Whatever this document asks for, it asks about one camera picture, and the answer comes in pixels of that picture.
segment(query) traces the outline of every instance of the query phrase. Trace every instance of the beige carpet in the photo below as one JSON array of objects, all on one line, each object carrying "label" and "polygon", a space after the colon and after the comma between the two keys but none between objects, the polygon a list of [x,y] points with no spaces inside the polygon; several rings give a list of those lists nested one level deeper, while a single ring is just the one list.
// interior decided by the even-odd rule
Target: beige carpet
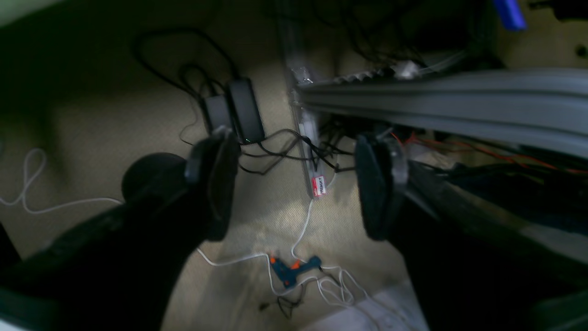
[{"label": "beige carpet", "polygon": [[[33,147],[46,149],[49,159],[28,193],[32,209],[80,198],[121,198],[122,175],[139,157],[158,151],[186,155],[189,146],[178,139],[178,132],[195,120],[188,97],[146,72],[129,55],[128,42],[144,29],[172,24],[206,27],[234,57],[242,74],[253,80],[266,132],[294,128],[278,36],[271,15],[262,10],[264,4],[73,1],[0,31],[0,72],[5,82],[0,91],[0,134],[5,145],[0,156],[0,197],[11,200],[20,192],[22,160]],[[548,14],[538,15],[549,19]],[[521,63],[534,44],[527,45],[528,39],[517,36],[509,37],[516,40],[502,51],[507,61]],[[570,36],[566,40],[566,47],[576,42]],[[332,74],[329,50],[315,44],[311,58],[321,73]],[[541,44],[541,49],[549,47]],[[227,76],[222,60],[191,38],[156,42],[149,51],[168,74],[195,57],[214,76]],[[349,67],[364,67],[357,57],[346,59]],[[550,59],[538,64],[585,65],[573,57],[573,47],[562,50],[557,63]],[[205,136],[198,113],[185,138],[197,141]],[[278,138],[268,147],[278,148],[285,139]],[[352,148],[351,141],[344,143]],[[350,162],[341,159],[343,165]],[[244,164],[261,168],[263,160]],[[309,201],[300,162],[284,161],[266,177],[240,173],[230,232],[223,242],[207,243],[202,249],[214,261],[269,251],[287,258]],[[33,216],[21,206],[0,206],[0,221],[21,256],[28,257],[109,207],[110,203],[89,203]],[[198,211],[193,216],[198,218]],[[329,195],[315,203],[298,252],[305,257],[318,254],[326,264],[345,267],[371,293],[407,278],[400,254],[365,236],[353,173],[338,176]],[[336,310],[323,302],[316,285],[309,286],[305,304],[291,321],[275,305],[258,310],[261,303],[274,299],[263,260],[215,268],[194,254],[169,302],[162,329],[288,330]]]}]

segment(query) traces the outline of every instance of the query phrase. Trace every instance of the gray plastic panel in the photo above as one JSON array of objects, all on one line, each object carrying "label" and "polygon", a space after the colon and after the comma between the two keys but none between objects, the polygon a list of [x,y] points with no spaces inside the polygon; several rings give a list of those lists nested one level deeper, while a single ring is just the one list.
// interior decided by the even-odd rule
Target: gray plastic panel
[{"label": "gray plastic panel", "polygon": [[483,71],[414,81],[313,84],[315,111],[375,118],[588,158],[588,70]]}]

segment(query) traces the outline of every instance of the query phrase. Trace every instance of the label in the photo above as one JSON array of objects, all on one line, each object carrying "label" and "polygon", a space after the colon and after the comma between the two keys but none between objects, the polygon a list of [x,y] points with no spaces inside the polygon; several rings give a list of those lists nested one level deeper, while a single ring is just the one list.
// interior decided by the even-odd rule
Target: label
[{"label": "label", "polygon": [[319,176],[312,179],[312,192],[315,197],[320,197],[327,194],[327,184],[325,183],[325,176]]}]

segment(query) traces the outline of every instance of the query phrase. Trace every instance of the power adapter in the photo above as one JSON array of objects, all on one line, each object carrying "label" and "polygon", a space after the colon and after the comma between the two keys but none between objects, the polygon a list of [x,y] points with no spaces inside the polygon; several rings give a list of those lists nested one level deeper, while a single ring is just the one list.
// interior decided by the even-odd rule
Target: power adapter
[{"label": "power adapter", "polygon": [[223,125],[235,130],[230,114],[229,100],[226,95],[221,94],[204,98],[202,113],[209,133]]},{"label": "power adapter", "polygon": [[227,84],[233,120],[242,144],[259,143],[265,132],[249,78],[238,78]]}]

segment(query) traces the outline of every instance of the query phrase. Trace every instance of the black cable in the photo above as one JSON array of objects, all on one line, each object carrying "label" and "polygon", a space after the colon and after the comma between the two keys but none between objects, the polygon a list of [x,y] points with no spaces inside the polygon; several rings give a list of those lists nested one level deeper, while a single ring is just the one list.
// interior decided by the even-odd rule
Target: black cable
[{"label": "black cable", "polygon": [[325,132],[329,132],[330,130],[332,130],[332,128],[335,126],[335,122],[332,119],[329,119],[326,123],[324,123],[323,125],[321,125],[319,127],[319,132],[325,133]]},{"label": "black cable", "polygon": [[371,27],[366,29],[368,34],[383,29],[385,26],[390,24],[393,19],[400,19],[400,17],[408,14],[410,11],[421,5],[423,2],[424,0],[411,0],[407,1],[407,3],[405,3],[403,6],[400,3],[398,3],[397,0],[391,0],[390,3],[393,7],[395,6],[395,8],[393,8],[388,14],[382,17],[382,19],[377,21]]},{"label": "black cable", "polygon": [[298,296],[298,300],[291,301],[283,296],[278,296],[278,298],[276,299],[278,307],[280,307],[282,314],[284,314],[284,316],[287,319],[291,319],[292,312],[294,311],[294,309],[298,308],[303,303],[302,299],[304,299],[304,296],[306,294],[306,284],[307,283],[304,283],[301,285],[302,290],[300,291],[300,295]]},{"label": "black cable", "polygon": [[[221,82],[219,82],[219,81],[217,81],[215,79],[210,79],[210,82],[212,83],[213,86],[218,87],[223,94],[227,94],[226,88],[225,88],[225,86],[223,84],[221,84]],[[200,85],[200,89],[199,89],[200,94],[202,94],[202,90],[203,90],[204,87],[206,87],[206,85],[208,85],[208,82],[202,82],[202,84]]]},{"label": "black cable", "polygon": [[[211,95],[218,94],[218,93],[216,93],[212,79],[210,78],[210,76],[208,75],[206,70],[204,70],[204,68],[202,68],[198,64],[194,64],[194,63],[185,64],[185,65],[181,66],[180,69],[178,70],[178,76],[180,78],[180,81],[182,82],[182,84],[184,84],[184,86],[186,88],[188,88],[188,89],[192,90],[194,93],[196,93],[196,91],[194,91],[194,89],[190,85],[190,82],[188,82],[188,73],[192,70],[198,70],[204,76],[204,83],[206,85],[208,85],[208,90],[210,91]],[[197,94],[200,96],[201,103],[202,103],[203,102],[202,94],[201,93],[197,93]]]},{"label": "black cable", "polygon": [[201,31],[200,29],[196,29],[196,28],[192,28],[192,27],[174,27],[174,28],[167,28],[167,29],[159,29],[159,30],[149,31],[149,32],[145,32],[143,34],[140,34],[135,38],[135,40],[133,41],[133,43],[131,45],[131,51],[133,53],[133,56],[135,57],[135,59],[139,63],[141,63],[151,73],[155,74],[156,76],[158,76],[162,80],[172,84],[173,86],[183,90],[183,88],[180,87],[179,84],[177,84],[176,82],[170,80],[169,78],[167,78],[164,75],[157,72],[157,70],[155,70],[145,60],[145,58],[142,55],[142,49],[143,49],[143,46],[146,41],[148,41],[152,38],[167,37],[170,35],[177,35],[177,34],[195,34],[195,35],[203,38],[204,40],[206,40],[212,47],[214,47],[214,49],[216,49],[216,51],[219,54],[221,54],[221,56],[223,56],[225,58],[226,62],[229,64],[229,69],[230,69],[230,72],[231,72],[231,75],[233,76],[233,78],[234,79],[240,78],[239,70],[237,69],[235,62],[233,62],[233,59],[230,58],[230,56],[225,52],[225,50],[222,49],[222,47],[219,46],[219,44],[217,44],[211,37],[209,37],[209,35],[207,35],[203,31]]},{"label": "black cable", "polygon": [[319,132],[320,133],[326,133],[327,134],[327,140],[326,140],[326,142],[328,142],[328,143],[330,143],[333,140],[333,138],[335,138],[337,136],[337,134],[339,133],[336,130],[334,130],[334,128],[331,128],[330,130],[326,130],[326,131],[321,131],[319,129]]},{"label": "black cable", "polygon": [[317,0],[310,0],[310,5],[312,6],[312,12],[315,15],[316,19],[319,20],[319,22],[321,22],[322,24],[326,25],[329,28],[336,28],[337,26],[329,21],[327,21],[326,19],[324,19],[320,13],[319,13],[319,8],[316,6],[316,1]]},{"label": "black cable", "polygon": [[353,153],[348,152],[348,151],[341,150],[339,147],[337,147],[334,144],[329,144],[329,143],[324,142],[324,141],[321,144],[322,145],[324,144],[325,146],[329,147],[332,150],[331,151],[331,154],[334,154],[334,155],[353,155]]},{"label": "black cable", "polygon": [[[348,5],[345,5],[344,1],[337,1],[338,10],[339,10],[339,14],[341,17],[341,19],[340,19],[341,24],[342,24],[343,28],[345,29],[345,32],[348,36],[348,40],[349,40],[351,49],[355,53],[360,55],[362,58],[364,58],[365,60],[367,60],[369,62],[373,62],[375,64],[380,64],[380,65],[389,65],[391,62],[394,63],[394,62],[396,62],[396,60],[401,60],[401,59],[411,59],[411,60],[416,61],[420,64],[424,63],[420,53],[410,43],[408,37],[406,36],[406,34],[404,32],[402,24],[400,22],[400,18],[402,15],[404,15],[405,13],[414,9],[418,4],[421,3],[421,1],[413,1],[413,2],[415,2],[416,4],[400,6],[398,1],[391,1],[390,2],[390,4],[392,5],[391,13],[386,15],[385,19],[381,20],[380,22],[378,22],[378,24],[376,24],[377,28],[372,27],[370,30],[368,30],[362,25],[362,23],[360,22],[360,19],[358,18],[358,16],[354,12],[354,7],[357,4],[360,4],[361,3],[360,1],[351,0]],[[324,25],[331,27],[331,28],[334,28],[335,27],[334,24],[326,21],[325,19],[323,19],[321,17],[321,15],[318,13],[318,9],[317,9],[316,4],[314,2],[312,3],[312,5],[313,5],[313,8],[312,8],[313,13],[314,13],[316,19],[319,20],[320,22],[322,22]],[[400,42],[400,46],[398,47],[398,49],[392,53],[387,53],[387,52],[383,52],[381,50],[378,50],[374,46],[372,39],[370,38],[370,35],[374,31],[377,31],[378,29],[382,29],[385,25],[388,25],[388,24],[392,24],[394,26],[395,34]],[[367,50],[362,49],[362,46],[361,46],[359,40],[357,39],[356,34],[358,34],[363,39],[363,41],[365,42],[365,44],[367,45],[367,47],[369,49],[367,49]],[[402,55],[402,51],[405,51],[405,50],[410,51],[410,53],[412,53],[413,56]]]},{"label": "black cable", "polygon": [[[187,128],[189,128],[189,127],[193,127],[194,125],[196,125],[196,123],[198,123],[198,117],[199,117],[199,116],[198,116],[198,109],[196,109],[196,107],[194,106],[194,102],[195,102],[195,101],[194,101],[194,98],[193,98],[192,96],[189,96],[189,97],[188,97],[188,102],[190,102],[190,108],[192,109],[192,112],[194,113],[194,122],[192,122],[192,123],[190,123],[190,124],[188,124],[188,125],[184,126],[184,127],[183,127],[183,128],[180,130],[180,132],[178,133],[178,138],[179,138],[179,139],[180,139],[180,140],[181,140],[183,143],[186,143],[186,144],[188,144],[188,145],[190,145],[190,146],[194,146],[194,144],[192,144],[192,143],[190,143],[190,142],[188,142],[188,141],[184,140],[184,138],[182,138],[182,136],[183,136],[183,134],[184,134],[184,132],[186,131],[186,129],[187,129]],[[196,103],[197,103],[198,107],[204,108],[204,105],[203,105],[203,104],[199,104],[197,101],[196,101]]]},{"label": "black cable", "polygon": [[[325,154],[323,153],[324,150],[315,146],[314,144],[312,144],[310,138],[306,137],[306,136],[302,136],[299,133],[297,133],[294,130],[291,129],[281,129],[278,130],[276,132],[274,132],[273,134],[267,136],[264,141],[275,137],[278,134],[282,134],[282,133],[290,133],[292,135],[294,135],[296,138],[290,143],[290,145],[288,147],[286,147],[284,150],[280,151],[280,152],[273,152],[268,150],[267,148],[265,148],[263,146],[263,144],[259,143],[259,147],[268,155],[268,156],[275,156],[275,157],[279,157],[276,161],[274,161],[273,163],[270,163],[264,170],[262,171],[254,171],[254,170],[250,170],[247,169],[245,167],[243,167],[242,165],[239,165],[239,167],[247,172],[247,173],[251,173],[251,174],[259,174],[264,176],[265,174],[267,174],[268,172],[270,172],[271,169],[275,168],[282,160],[284,160],[285,158],[290,158],[293,160],[300,160],[300,161],[312,161],[313,163],[317,162],[317,159],[322,160],[323,162],[325,162],[325,164],[329,167],[331,167],[336,173],[340,173],[340,172],[344,172],[344,171],[352,171],[355,170],[354,167],[348,167],[348,168],[339,168],[339,165],[333,165],[332,163],[328,162],[327,159],[325,159]],[[288,153],[296,146],[296,144],[299,141],[303,141],[305,144],[307,144],[310,147],[311,150],[311,157],[310,158],[300,158],[300,157],[293,157],[288,155]],[[353,155],[352,153],[346,152],[346,151],[341,151],[343,153],[340,154],[345,154],[345,155]],[[244,155],[246,156],[251,156],[251,157],[265,157],[265,156],[261,156],[261,155],[254,155],[254,154],[248,154],[248,153],[244,153]]]}]

